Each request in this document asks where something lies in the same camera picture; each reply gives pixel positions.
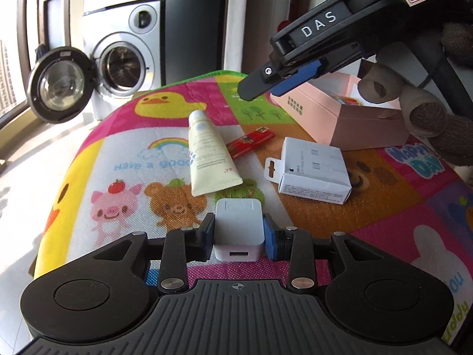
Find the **grey gloved right hand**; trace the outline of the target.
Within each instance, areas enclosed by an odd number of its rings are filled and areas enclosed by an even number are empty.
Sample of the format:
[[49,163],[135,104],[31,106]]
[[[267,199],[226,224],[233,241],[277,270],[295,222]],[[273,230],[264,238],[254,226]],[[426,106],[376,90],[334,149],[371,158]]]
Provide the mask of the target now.
[[453,114],[447,101],[462,88],[461,102],[472,101],[472,26],[447,23],[440,35],[426,35],[415,46],[427,57],[427,67],[407,45],[393,43],[361,73],[358,91],[372,104],[398,99],[412,135],[425,139],[448,163],[471,166],[472,120]]

